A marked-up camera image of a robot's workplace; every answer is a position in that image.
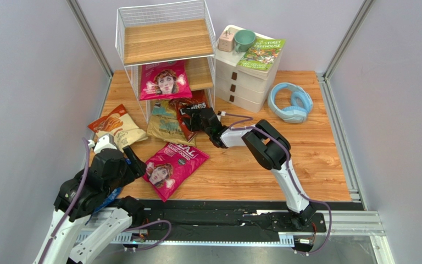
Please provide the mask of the tan kettle chips bag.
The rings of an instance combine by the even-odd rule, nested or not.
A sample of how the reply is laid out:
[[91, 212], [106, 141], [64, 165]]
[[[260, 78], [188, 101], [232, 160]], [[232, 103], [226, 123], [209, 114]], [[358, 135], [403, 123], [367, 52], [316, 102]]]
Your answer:
[[168, 100], [156, 100], [149, 118], [146, 134], [149, 137], [161, 139], [173, 144], [196, 146], [195, 139], [187, 141], [179, 126], [176, 111], [171, 108]]

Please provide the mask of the pink real chips bag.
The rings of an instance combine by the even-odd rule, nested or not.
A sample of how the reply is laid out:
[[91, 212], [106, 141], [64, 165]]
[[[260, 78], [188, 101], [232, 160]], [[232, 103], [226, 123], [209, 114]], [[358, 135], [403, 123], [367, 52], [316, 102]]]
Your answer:
[[143, 179], [165, 202], [208, 159], [209, 155], [194, 146], [168, 143], [147, 160]]
[[191, 97], [192, 91], [184, 60], [141, 66], [139, 100], [172, 100]]

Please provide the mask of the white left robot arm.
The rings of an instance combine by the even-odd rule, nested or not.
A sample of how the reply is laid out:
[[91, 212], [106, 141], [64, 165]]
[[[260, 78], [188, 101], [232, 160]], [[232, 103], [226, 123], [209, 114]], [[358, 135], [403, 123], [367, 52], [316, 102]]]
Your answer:
[[86, 239], [78, 236], [108, 196], [146, 172], [146, 164], [130, 146], [107, 148], [96, 154], [72, 179], [65, 181], [54, 202], [52, 222], [35, 263], [92, 263], [121, 232], [145, 221], [145, 207], [126, 196], [115, 202], [107, 219]]

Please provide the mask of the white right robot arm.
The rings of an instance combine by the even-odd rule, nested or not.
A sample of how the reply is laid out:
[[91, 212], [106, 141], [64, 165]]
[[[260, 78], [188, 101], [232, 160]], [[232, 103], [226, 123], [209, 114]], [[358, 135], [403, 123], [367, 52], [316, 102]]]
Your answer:
[[228, 149], [245, 146], [261, 167], [271, 171], [278, 182], [286, 206], [292, 212], [289, 220], [297, 230], [311, 225], [316, 210], [310, 203], [295, 173], [290, 143], [265, 119], [236, 128], [225, 126], [212, 108], [184, 108], [184, 122], [190, 131], [206, 133], [215, 147]]

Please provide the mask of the cream orange chips bag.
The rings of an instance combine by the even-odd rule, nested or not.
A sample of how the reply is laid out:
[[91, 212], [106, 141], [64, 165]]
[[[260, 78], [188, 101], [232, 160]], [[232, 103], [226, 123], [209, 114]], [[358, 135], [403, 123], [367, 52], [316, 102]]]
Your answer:
[[132, 120], [123, 104], [118, 105], [109, 114], [100, 117], [87, 127], [98, 138], [106, 134], [111, 135], [119, 150], [148, 139], [146, 132]]

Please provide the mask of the blue Doritos bag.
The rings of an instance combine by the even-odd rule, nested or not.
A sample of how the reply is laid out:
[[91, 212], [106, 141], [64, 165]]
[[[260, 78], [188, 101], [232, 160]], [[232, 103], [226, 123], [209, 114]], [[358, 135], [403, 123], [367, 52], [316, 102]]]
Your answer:
[[98, 207], [95, 208], [93, 214], [99, 212], [100, 210], [102, 210], [103, 208], [107, 207], [108, 205], [110, 205], [112, 202], [114, 202], [117, 197], [120, 195], [120, 193], [122, 192], [123, 188], [122, 187], [118, 187], [116, 189], [114, 189], [105, 199], [104, 201], [101, 203], [101, 205], [99, 205]]

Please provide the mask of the white drawer cabinet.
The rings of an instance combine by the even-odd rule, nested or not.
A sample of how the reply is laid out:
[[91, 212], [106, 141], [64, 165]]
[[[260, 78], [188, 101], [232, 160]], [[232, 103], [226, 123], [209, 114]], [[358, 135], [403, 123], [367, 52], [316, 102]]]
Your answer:
[[268, 71], [243, 69], [237, 66], [243, 53], [217, 50], [215, 56], [216, 97], [257, 113], [271, 90], [282, 53]]

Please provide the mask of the pink cube adapter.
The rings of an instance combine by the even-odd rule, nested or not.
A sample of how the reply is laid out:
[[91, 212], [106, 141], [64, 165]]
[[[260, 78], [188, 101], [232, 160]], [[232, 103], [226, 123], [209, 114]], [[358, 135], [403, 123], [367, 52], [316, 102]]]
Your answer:
[[235, 33], [230, 30], [222, 32], [218, 39], [218, 49], [224, 52], [232, 52], [234, 50]]

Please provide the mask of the green treehouse book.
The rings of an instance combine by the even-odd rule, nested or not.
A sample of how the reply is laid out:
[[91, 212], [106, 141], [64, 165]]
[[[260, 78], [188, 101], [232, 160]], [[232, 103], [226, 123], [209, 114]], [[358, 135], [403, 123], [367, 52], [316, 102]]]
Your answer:
[[285, 39], [259, 38], [237, 63], [243, 69], [268, 71], [278, 59]]

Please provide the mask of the green mug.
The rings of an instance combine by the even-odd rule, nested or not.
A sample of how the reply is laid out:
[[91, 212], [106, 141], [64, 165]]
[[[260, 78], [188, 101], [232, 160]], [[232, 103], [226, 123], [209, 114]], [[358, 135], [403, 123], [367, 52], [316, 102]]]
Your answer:
[[255, 43], [257, 37], [251, 30], [240, 30], [234, 35], [235, 51], [246, 52]]

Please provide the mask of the light blue headphones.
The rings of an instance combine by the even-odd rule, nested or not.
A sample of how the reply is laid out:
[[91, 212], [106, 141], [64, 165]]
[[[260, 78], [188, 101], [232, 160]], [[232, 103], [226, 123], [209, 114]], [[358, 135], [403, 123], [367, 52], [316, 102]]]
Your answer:
[[[291, 91], [290, 105], [279, 108], [276, 105], [276, 95], [282, 90]], [[289, 83], [281, 82], [275, 85], [268, 94], [267, 104], [270, 110], [286, 123], [304, 123], [308, 119], [309, 113], [314, 107], [313, 100], [309, 93], [302, 87]]]

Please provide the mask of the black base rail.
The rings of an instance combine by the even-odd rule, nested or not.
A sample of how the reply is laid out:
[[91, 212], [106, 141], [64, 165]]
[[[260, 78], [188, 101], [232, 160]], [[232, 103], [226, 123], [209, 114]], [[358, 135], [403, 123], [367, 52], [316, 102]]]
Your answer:
[[309, 206], [307, 223], [291, 212], [283, 201], [140, 200], [144, 210], [131, 228], [144, 226], [141, 238], [172, 242], [264, 243], [279, 241], [288, 232], [304, 238], [335, 235], [335, 216], [361, 211], [353, 202], [328, 202]]

